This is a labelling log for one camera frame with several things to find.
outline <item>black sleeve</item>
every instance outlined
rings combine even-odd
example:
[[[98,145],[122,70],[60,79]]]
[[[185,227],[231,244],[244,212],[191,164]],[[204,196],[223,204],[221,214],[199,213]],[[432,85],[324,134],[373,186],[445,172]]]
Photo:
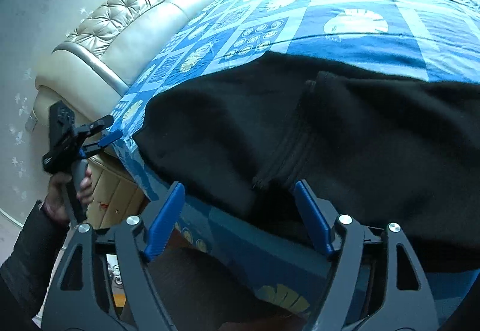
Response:
[[[20,308],[5,281],[0,278],[0,319],[1,329],[18,331],[38,331],[33,320]]]
[[[2,284],[29,319],[39,312],[43,304],[55,259],[68,232],[66,227],[51,221],[39,206],[40,201],[37,201],[12,254],[0,267]]]

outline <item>hand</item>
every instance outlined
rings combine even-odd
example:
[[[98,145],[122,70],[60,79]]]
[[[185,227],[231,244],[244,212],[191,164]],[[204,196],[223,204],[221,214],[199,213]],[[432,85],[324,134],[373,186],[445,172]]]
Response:
[[[47,216],[56,223],[64,226],[68,225],[70,219],[68,218],[62,197],[62,186],[70,181],[71,175],[66,173],[56,173],[51,176],[49,193],[46,195],[45,203],[43,204]],[[77,199],[83,205],[88,205],[93,202],[92,170],[90,170],[90,168],[85,170],[85,178],[80,183],[80,191],[77,193]]]

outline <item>blue clamp pad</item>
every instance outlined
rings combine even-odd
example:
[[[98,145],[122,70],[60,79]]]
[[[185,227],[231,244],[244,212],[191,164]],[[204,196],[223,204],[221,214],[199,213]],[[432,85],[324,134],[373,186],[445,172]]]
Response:
[[[113,143],[115,140],[120,139],[123,136],[123,131],[122,130],[116,130],[113,132],[110,132],[108,135],[102,137],[97,145],[101,148],[107,147],[107,145]]]
[[[295,184],[293,195],[315,250],[327,257],[333,255],[337,250],[333,226],[338,212],[330,202],[317,198],[305,180]]]
[[[155,204],[156,202],[151,202],[147,208],[149,206],[155,207]],[[173,226],[178,220],[184,204],[185,188],[181,183],[174,182],[167,193],[166,201],[157,216],[149,226],[146,226],[147,245],[143,254],[149,262],[156,256],[160,255],[165,249],[170,234],[172,233]]]

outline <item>blue bedspread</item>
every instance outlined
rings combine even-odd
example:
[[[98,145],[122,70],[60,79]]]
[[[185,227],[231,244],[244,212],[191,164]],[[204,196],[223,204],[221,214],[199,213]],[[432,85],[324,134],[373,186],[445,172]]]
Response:
[[[143,124],[148,100],[184,80],[249,62],[266,50],[326,57],[428,81],[478,83],[480,1],[216,0],[159,48],[112,112],[111,130],[124,131],[115,151],[150,199],[165,193],[165,183],[144,164],[132,139]],[[229,265],[259,297],[303,316],[325,284],[329,265],[312,250],[198,200],[188,199],[177,228],[199,249]],[[457,276],[455,288],[446,293],[439,287],[449,277],[429,276],[441,319],[459,303],[472,277]],[[360,297],[361,287],[357,293]]]

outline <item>metal screw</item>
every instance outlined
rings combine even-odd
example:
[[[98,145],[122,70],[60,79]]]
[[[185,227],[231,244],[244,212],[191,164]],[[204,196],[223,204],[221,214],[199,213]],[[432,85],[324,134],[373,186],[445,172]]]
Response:
[[[88,232],[89,230],[90,230],[90,224],[84,223],[84,224],[80,224],[78,226],[78,232],[80,232],[81,234],[84,234],[85,232]]]
[[[127,217],[128,225],[137,225],[138,223],[140,223],[140,217],[135,215]]]
[[[400,231],[400,225],[398,225],[396,222],[391,222],[388,225],[388,229],[391,230],[392,232],[399,232]]]
[[[345,224],[345,225],[348,225],[348,224],[351,224],[351,222],[353,221],[352,218],[348,215],[340,215],[338,217],[338,221],[342,224]]]

